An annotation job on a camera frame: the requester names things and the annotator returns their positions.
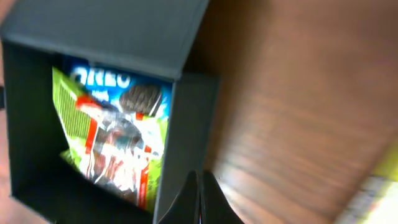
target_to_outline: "open box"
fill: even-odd
[[[89,14],[80,15],[82,18],[78,14],[74,19],[66,18],[70,15],[64,13],[65,9],[81,12],[86,9],[84,3],[90,2],[93,3],[91,0],[53,0],[51,3],[21,0],[2,27],[12,196],[52,223],[157,223],[167,213],[189,171],[201,170],[203,164],[217,81],[206,75],[183,74],[181,71],[207,1],[183,3],[173,0],[174,4],[166,8],[161,8],[159,4],[163,1],[160,0],[145,3],[104,1],[96,3]],[[145,43],[137,39],[137,34],[128,35],[139,43],[125,43],[122,34],[117,34],[119,28],[113,28],[112,22],[126,23],[126,17],[106,19],[102,21],[102,29],[114,29],[116,34],[91,41],[96,32],[99,35],[102,30],[95,27],[84,30],[89,21],[100,19],[101,11],[115,15],[116,9],[132,2],[139,2],[141,9],[147,10],[146,14],[182,9],[189,9],[190,13],[166,14],[167,21],[162,21],[162,16],[150,20],[152,26],[157,24],[154,30],[161,23],[170,26],[170,21],[174,26],[167,35],[151,37],[152,40],[145,40]],[[134,18],[146,14],[138,12]],[[56,19],[46,21],[51,16]],[[74,24],[79,19],[89,21]],[[185,20],[178,28],[175,27],[177,19]],[[32,29],[29,27],[32,23],[41,26]],[[149,35],[153,30],[143,27],[147,23],[133,22],[130,25]],[[169,46],[158,49],[157,54],[151,43],[159,42]],[[95,187],[60,158],[59,154],[68,148],[68,144],[52,102],[52,65],[57,63],[59,53],[173,83],[169,130],[153,215]]]

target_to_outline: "oreo package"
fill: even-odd
[[[104,66],[90,66],[86,60],[76,58],[67,59],[65,70],[91,96],[120,112],[169,118],[171,83]]]

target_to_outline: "snack package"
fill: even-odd
[[[94,184],[153,212],[167,121],[103,108],[55,68],[53,101],[70,146],[62,157]]]
[[[398,223],[398,144],[361,186],[336,224]]]
[[[123,113],[141,113],[159,119],[170,114],[172,84],[116,69],[95,66],[68,58],[65,71],[97,100]]]

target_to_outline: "wooden surface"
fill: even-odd
[[[195,46],[222,79],[206,166],[246,223],[344,208],[398,128],[397,19],[393,0],[212,0]],[[0,223],[36,223],[7,198],[0,113]]]

